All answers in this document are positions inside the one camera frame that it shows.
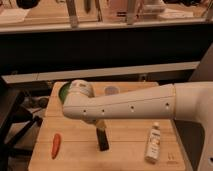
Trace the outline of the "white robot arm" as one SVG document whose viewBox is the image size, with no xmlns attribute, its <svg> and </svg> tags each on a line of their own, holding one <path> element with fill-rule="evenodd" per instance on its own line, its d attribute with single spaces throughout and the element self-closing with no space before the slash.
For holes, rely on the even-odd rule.
<svg viewBox="0 0 213 171">
<path fill-rule="evenodd" d="M 175 119 L 204 129 L 197 171 L 213 171 L 213 82 L 186 82 L 114 95 L 94 95 L 91 83 L 74 80 L 59 90 L 63 115 L 102 128 L 105 119 Z"/>
</svg>

